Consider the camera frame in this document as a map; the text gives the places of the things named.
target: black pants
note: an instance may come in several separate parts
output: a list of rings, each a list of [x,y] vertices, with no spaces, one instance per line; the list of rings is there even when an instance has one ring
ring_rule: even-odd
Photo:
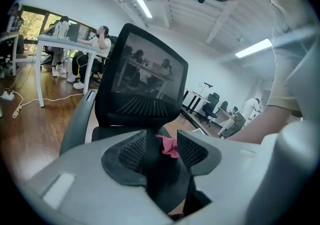
[[[235,117],[234,124],[229,129],[223,131],[221,133],[221,135],[224,138],[229,138],[232,135],[235,135],[237,132],[239,132],[241,130],[241,128],[244,126],[245,122],[246,122],[245,118],[239,113]]]
[[[85,82],[88,62],[89,62],[88,55],[84,54],[82,51],[78,51],[72,59],[72,74],[77,76],[78,70],[79,70],[81,83]],[[100,66],[101,66],[101,62],[98,61],[97,59],[94,59],[92,64],[92,69]]]

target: fluorescent light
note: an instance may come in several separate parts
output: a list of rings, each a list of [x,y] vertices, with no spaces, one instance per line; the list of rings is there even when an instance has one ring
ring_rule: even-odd
[[[141,6],[142,10],[145,12],[145,15],[148,17],[148,18],[152,18],[152,15],[151,13],[149,12],[145,2],[143,0],[137,0],[139,5]]]
[[[259,43],[254,44],[253,46],[248,47],[247,49],[237,52],[235,56],[237,56],[238,58],[242,58],[244,56],[251,55],[269,47],[272,47],[272,43],[269,39],[265,39]]]

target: power strip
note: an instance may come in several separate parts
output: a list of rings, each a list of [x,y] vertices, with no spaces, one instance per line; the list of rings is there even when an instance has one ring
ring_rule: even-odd
[[[12,101],[15,98],[15,96],[13,92],[10,92],[10,94],[8,94],[7,91],[4,91],[1,98],[7,101]]]

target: white sneaker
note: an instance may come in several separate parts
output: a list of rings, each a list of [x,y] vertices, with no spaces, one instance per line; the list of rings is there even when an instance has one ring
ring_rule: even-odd
[[[58,72],[60,74],[66,74],[67,73],[66,69],[64,68],[64,66],[62,64],[58,64],[57,67],[58,67]]]
[[[77,78],[77,76],[71,73],[71,75],[68,75],[68,78],[66,80],[68,82],[72,83],[72,82],[76,81],[76,78]]]
[[[73,88],[74,89],[83,89],[85,88],[85,84],[84,83],[81,83],[80,81],[78,83],[74,83],[73,84]]]
[[[57,77],[58,76],[58,69],[57,66],[52,67],[52,76]]]

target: white t-shirt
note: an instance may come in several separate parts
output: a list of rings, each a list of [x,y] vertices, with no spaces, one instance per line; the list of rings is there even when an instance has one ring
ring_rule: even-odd
[[[240,111],[240,114],[244,117],[245,120],[247,120],[253,111],[259,111],[260,110],[260,106],[259,103],[256,99],[252,98],[252,99],[248,99],[245,103],[244,103],[244,107],[243,109]]]
[[[100,49],[98,41],[99,41],[99,38],[97,38],[95,36],[90,41],[88,41],[88,45],[92,46],[93,48],[97,48],[98,49],[98,51],[97,51],[98,54],[108,55],[109,51],[111,49],[111,41],[110,41],[110,39],[109,38],[105,38],[104,39],[104,43],[105,43],[106,49]]]
[[[287,79],[310,50],[319,30],[317,17],[305,0],[270,0],[275,13],[272,29],[275,78],[267,105],[300,111]],[[302,39],[302,30],[314,33]]]

